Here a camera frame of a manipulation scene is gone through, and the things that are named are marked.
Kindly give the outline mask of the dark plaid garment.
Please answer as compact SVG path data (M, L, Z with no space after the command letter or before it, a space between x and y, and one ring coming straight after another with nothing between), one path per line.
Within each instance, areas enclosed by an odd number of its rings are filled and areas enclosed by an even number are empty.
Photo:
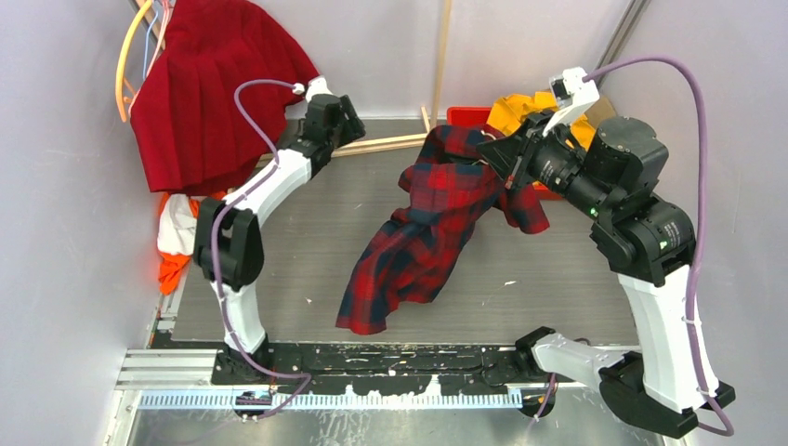
M387 316L401 303L426 304L440 293L489 210L524 234L549 227L532 186L505 188L481 160L479 144L502 138L489 125L439 125L432 129L414 162L400 175L409 203L393 211L354 266L335 325L356 335L387 328Z

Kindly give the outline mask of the wooden clothes rack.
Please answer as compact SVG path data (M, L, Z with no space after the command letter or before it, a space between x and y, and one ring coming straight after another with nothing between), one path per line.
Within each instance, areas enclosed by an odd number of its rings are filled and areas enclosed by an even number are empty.
M137 13L144 1L126 1ZM358 154L394 151L415 147L423 142L430 130L430 117L425 106L421 106L416 117L375 117L364 118L369 132L360 141L349 143L334 152L334 157L352 156ZM288 119L279 148L283 149L284 143L295 140L296 130L300 130L303 123L300 119ZM261 156L255 170L260 170L272 160L271 154Z

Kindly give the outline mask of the red skirt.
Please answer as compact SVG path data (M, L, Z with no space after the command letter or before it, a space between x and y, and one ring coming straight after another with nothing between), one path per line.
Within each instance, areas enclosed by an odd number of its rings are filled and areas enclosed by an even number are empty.
M209 195L248 179L319 72L301 45L250 1L178 1L130 112L152 192Z

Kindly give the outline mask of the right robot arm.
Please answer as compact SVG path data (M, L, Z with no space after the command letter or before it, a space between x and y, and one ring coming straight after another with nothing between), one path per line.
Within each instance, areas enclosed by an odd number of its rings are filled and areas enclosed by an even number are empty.
M698 410L734 401L734 388L710 366L687 296L695 228L655 193L669 152L648 124L614 116L588 148L575 148L570 129L541 111L477 151L509 189L540 182L591 219L591 240L624 289L637 330L639 350L616 353L540 327L516 342L522 378L582 383L623 422L673 439L700 426Z

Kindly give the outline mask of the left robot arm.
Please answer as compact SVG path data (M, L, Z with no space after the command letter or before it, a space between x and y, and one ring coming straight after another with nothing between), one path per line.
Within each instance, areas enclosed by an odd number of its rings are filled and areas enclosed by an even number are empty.
M318 94L308 102L300 134L235 192L202 201L193 259L217 295L228 356L246 382L271 369L269 339L258 314L256 280L265 262L261 229L286 198L311 181L336 149L365 135L348 96Z

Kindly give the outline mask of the light blue hanger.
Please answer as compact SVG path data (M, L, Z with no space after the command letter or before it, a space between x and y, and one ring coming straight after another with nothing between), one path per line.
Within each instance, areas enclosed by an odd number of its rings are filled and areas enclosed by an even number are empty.
M161 1L153 1L151 4L152 17L146 20L145 28L145 47L143 51L142 80L145 81L149 75L153 64L153 53L156 46L154 28L161 22L160 16L164 13L164 6Z

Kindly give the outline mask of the orange hanger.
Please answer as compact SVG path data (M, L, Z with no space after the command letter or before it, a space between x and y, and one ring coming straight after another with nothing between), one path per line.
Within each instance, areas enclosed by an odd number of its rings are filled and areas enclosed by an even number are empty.
M125 32L125 37L122 42L121 49L119 51L115 76L114 76L114 99L120 119L123 123L126 123L128 121L127 106L130 104L131 101L131 98L125 95L125 90L129 85L127 79L125 78L125 67L135 33L138 27L140 26L141 22L148 16L148 13L152 8L153 1L152 0L136 1L135 5L138 6L138 10L134 18L131 20L128 29Z

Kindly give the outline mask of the red plastic bin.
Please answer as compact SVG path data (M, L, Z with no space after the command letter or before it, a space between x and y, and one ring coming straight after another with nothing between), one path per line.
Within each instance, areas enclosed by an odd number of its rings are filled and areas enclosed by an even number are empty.
M447 109L447 123L463 127L481 126L487 122L491 109L491 107L452 106ZM535 182L533 186L540 200L559 201L561 199L559 195L539 182Z

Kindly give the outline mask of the tan garment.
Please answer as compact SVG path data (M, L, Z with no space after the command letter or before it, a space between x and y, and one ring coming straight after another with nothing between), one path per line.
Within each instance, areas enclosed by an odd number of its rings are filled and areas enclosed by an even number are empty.
M587 122L593 127L597 128L603 121L618 115L611 101L604 95L590 106L586 112L585 117Z

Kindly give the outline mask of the orange and white garment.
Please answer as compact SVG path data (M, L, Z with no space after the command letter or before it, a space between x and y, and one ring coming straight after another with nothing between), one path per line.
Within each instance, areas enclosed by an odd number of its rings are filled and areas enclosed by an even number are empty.
M164 193L158 206L157 251L162 295L174 293L188 268L194 248L199 208L205 196Z

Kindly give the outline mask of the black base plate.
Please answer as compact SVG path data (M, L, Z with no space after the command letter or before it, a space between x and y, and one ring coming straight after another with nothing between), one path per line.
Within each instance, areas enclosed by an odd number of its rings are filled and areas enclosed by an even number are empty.
M262 374L226 348L215 358L211 384L273 385L289 393L311 379L306 391L315 395L424 395L429 384L441 396L498 395L533 385L545 389L545 374L530 374L515 361L515 349L498 345L284 343L269 350L269 368Z

